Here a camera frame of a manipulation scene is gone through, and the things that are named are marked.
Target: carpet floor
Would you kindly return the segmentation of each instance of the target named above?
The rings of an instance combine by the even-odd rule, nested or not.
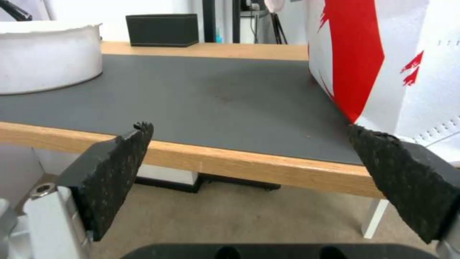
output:
[[[153,243],[397,243],[434,253],[391,205],[371,240],[360,232],[371,199],[283,186],[212,182],[197,194],[134,185],[93,258]]]

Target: wooden table edge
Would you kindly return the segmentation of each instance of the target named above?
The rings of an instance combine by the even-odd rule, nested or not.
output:
[[[103,41],[101,51],[112,55],[308,60],[307,45],[197,43],[189,47],[131,47],[129,42]]]
[[[0,142],[81,153],[113,135],[0,122]],[[152,141],[144,163],[226,177],[383,198],[364,166]]]

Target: black storage box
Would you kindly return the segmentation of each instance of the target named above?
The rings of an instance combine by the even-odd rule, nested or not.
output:
[[[131,46],[187,47],[198,42],[196,14],[126,16]]]

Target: red and white bag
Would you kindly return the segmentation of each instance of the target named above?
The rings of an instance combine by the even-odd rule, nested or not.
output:
[[[310,71],[347,117],[460,165],[460,1],[306,2]]]

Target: white container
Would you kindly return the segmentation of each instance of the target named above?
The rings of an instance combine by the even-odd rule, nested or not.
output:
[[[78,84],[102,73],[100,24],[0,22],[0,94]]]

